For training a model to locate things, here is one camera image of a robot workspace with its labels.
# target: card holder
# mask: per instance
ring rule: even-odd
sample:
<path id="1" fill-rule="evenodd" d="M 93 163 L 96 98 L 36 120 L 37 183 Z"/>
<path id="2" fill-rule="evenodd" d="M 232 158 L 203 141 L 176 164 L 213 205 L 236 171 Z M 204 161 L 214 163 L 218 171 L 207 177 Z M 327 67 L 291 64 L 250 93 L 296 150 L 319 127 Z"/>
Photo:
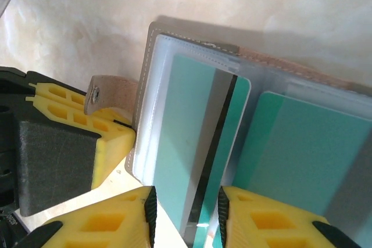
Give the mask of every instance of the card holder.
<path id="1" fill-rule="evenodd" d="M 149 30 L 126 169 L 156 186 L 186 243 L 202 247 L 216 233 L 220 185 L 325 214 L 360 243 L 372 241 L 372 218 L 348 223 L 337 214 L 361 177 L 366 183 L 354 187 L 355 203 L 370 200 L 361 197 L 372 186 L 371 162 L 359 152 L 371 149 L 372 98 L 305 67 L 172 30 Z M 359 180 L 344 184 L 360 168 Z M 364 206 L 364 216 L 371 211 Z"/>

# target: marble surface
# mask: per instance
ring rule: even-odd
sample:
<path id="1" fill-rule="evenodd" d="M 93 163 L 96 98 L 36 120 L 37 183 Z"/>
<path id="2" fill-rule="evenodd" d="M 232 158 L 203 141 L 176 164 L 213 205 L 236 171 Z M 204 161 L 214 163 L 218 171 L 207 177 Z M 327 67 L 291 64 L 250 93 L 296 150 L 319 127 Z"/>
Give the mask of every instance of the marble surface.
<path id="1" fill-rule="evenodd" d="M 83 90 L 94 74 L 137 80 L 158 19 L 372 85 L 371 13 L 372 0 L 11 0 L 0 18 L 0 62 Z M 118 170 L 98 189 L 102 199 L 138 186 Z M 89 202 L 82 196 L 26 222 Z"/>

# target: beige marble countertop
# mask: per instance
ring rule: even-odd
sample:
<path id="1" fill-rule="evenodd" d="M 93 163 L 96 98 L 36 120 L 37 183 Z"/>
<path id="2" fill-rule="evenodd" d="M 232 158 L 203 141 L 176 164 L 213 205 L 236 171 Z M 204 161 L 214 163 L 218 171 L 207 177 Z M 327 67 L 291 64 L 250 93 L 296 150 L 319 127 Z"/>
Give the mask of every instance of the beige marble countertop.
<path id="1" fill-rule="evenodd" d="M 94 74 L 137 80 L 148 26 L 158 19 L 372 85 L 371 14 L 372 0 L 11 0 L 0 18 L 0 61 L 83 90 Z M 138 186 L 122 164 L 117 170 L 96 190 L 100 199 Z M 34 228 L 92 202 L 83 195 L 26 223 Z M 158 247 L 182 247 L 169 228 L 175 239 L 164 229 Z"/>

